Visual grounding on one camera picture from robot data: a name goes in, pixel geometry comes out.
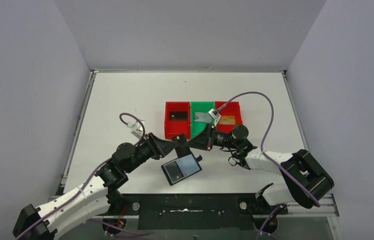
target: silver object in green bin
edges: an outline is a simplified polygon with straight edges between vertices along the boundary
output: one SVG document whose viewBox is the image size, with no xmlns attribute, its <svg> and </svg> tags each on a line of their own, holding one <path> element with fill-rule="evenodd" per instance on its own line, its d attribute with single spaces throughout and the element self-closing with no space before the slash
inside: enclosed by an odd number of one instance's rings
<svg viewBox="0 0 374 240">
<path fill-rule="evenodd" d="M 214 101 L 192 101 L 191 107 L 191 138 L 199 134 L 207 123 L 212 123 L 213 119 L 209 115 L 210 109 L 215 108 Z"/>
</svg>

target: purple cable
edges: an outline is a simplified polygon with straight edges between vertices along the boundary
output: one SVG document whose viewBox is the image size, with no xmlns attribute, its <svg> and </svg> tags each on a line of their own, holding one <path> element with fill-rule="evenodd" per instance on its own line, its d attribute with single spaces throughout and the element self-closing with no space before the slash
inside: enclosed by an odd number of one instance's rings
<svg viewBox="0 0 374 240">
<path fill-rule="evenodd" d="M 147 236 L 148 235 L 148 233 L 139 233 L 139 232 L 133 232 L 133 231 L 130 231 L 130 230 L 126 230 L 126 229 L 114 226 L 110 223 L 100 221 L 98 219 L 90 218 L 89 220 L 93 221 L 93 222 L 96 222 L 96 223 L 99 223 L 99 224 L 103 224 L 105 226 L 108 226 L 109 228 L 116 229 L 116 230 L 119 230 L 121 232 L 125 232 L 125 233 L 128 233 L 128 234 L 134 234 L 135 235 L 135 236 L 116 236 L 116 235 L 114 235 L 113 237 L 115 237 L 115 238 L 136 238 L 136 237 L 142 237 L 142 236 Z"/>
<path fill-rule="evenodd" d="M 125 124 L 127 125 L 128 123 L 126 123 L 124 120 L 122 120 L 122 116 L 123 115 L 127 115 L 127 116 L 130 116 L 132 117 L 133 119 L 135 119 L 137 122 L 140 123 L 141 127 L 143 128 L 143 133 L 142 133 L 142 136 L 141 136 L 141 139 L 138 140 L 138 142 L 136 142 L 134 144 L 134 146 L 137 146 L 139 145 L 143 139 L 144 139 L 144 136 L 145 136 L 145 127 L 144 127 L 144 124 L 140 121 L 140 119 L 138 119 L 136 116 L 130 114 L 130 113 L 126 113 L 126 112 L 123 112 L 119 115 L 119 119 Z M 97 166 L 94 171 L 90 174 L 90 176 L 88 176 L 87 180 L 84 182 L 84 184 L 82 185 L 81 189 L 73 196 L 71 197 L 68 201 L 64 202 L 62 205 L 58 206 L 56 209 L 54 209 L 53 211 L 47 213 L 46 215 L 44 215 L 42 218 L 38 219 L 36 222 L 34 222 L 31 226 L 29 226 L 27 229 L 25 229 L 23 232 L 21 232 L 15 240 L 19 240 L 22 236 L 24 236 L 27 232 L 31 231 L 35 226 L 37 226 L 38 224 L 40 224 L 42 221 L 44 221 L 46 218 L 48 218 L 49 216 L 51 216 L 52 214 L 54 214 L 55 212 L 59 211 L 60 209 L 62 209 L 62 207 L 68 205 L 70 202 L 72 202 L 75 198 L 77 198 L 81 192 L 87 187 L 88 185 L 88 182 L 90 182 L 90 180 L 93 178 L 94 174 L 102 167 L 104 166 L 108 161 L 110 161 L 110 158 L 104 162 L 102 162 L 99 166 Z"/>
<path fill-rule="evenodd" d="M 269 214 L 269 216 L 266 218 L 266 220 L 263 222 L 262 226 L 260 227 L 259 231 L 257 232 L 257 236 L 256 236 L 256 240 L 259 240 L 260 238 L 260 233 L 262 232 L 263 228 L 265 227 L 265 225 L 268 223 L 269 219 L 271 219 L 271 217 L 276 213 L 276 211 L 278 211 L 278 209 L 280 208 L 281 205 L 278 205 L 276 208 L 274 208 L 272 210 L 272 212 Z"/>
<path fill-rule="evenodd" d="M 266 129 L 266 132 L 265 132 L 265 135 L 263 135 L 263 138 L 262 138 L 262 141 L 260 143 L 260 150 L 262 151 L 262 154 L 263 156 L 265 156 L 267 159 L 269 159 L 273 164 L 275 164 L 285 175 L 287 175 L 295 184 L 297 184 L 299 186 L 299 188 L 307 194 L 307 196 L 310 197 L 310 199 L 312 201 L 315 202 L 315 206 L 317 207 L 320 207 L 321 205 L 319 204 L 318 200 L 315 198 L 315 196 L 313 196 L 309 190 L 307 190 L 301 183 L 299 183 L 299 181 L 297 181 L 289 172 L 287 172 L 279 163 L 277 163 L 275 160 L 273 160 L 270 156 L 268 156 L 264 151 L 263 151 L 263 143 L 265 142 L 265 139 L 266 137 L 268 136 L 268 133 L 269 133 L 269 130 L 271 129 L 272 127 L 272 123 L 274 121 L 274 105 L 272 104 L 272 101 L 269 99 L 268 96 L 266 96 L 265 94 L 261 93 L 261 92 L 258 92 L 258 91 L 247 91 L 247 92 L 243 92 L 243 93 L 240 93 L 236 96 L 234 96 L 233 98 L 229 99 L 226 103 L 224 103 L 222 106 L 220 106 L 217 110 L 218 112 L 220 110 L 222 110 L 224 107 L 226 107 L 226 105 L 228 103 L 230 103 L 232 100 L 242 96 L 242 95 L 246 95 L 246 94 L 258 94 L 258 95 L 261 95 L 263 96 L 264 98 L 266 98 L 266 100 L 268 100 L 269 102 L 269 105 L 271 106 L 271 111 L 272 111 L 272 114 L 271 114 L 271 121 L 269 122 L 269 126 L 268 126 L 268 129 Z"/>
</svg>

